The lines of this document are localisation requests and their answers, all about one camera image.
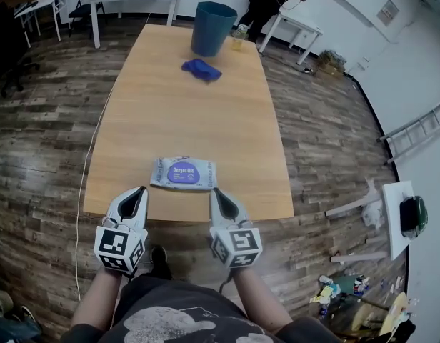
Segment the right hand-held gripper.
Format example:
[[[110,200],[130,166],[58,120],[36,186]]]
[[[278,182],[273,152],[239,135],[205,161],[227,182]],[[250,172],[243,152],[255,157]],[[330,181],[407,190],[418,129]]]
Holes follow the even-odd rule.
[[[228,269],[253,265],[262,253],[261,236],[249,221],[244,205],[229,193],[214,188],[209,195],[209,211],[214,256]]]

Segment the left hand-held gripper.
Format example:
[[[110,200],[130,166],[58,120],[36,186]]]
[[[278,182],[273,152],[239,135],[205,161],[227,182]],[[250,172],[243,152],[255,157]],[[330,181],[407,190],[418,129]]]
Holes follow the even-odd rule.
[[[129,189],[109,205],[96,228],[94,253],[105,269],[134,274],[144,254],[148,232],[144,229],[149,193],[146,187]],[[122,222],[131,222],[133,229]]]

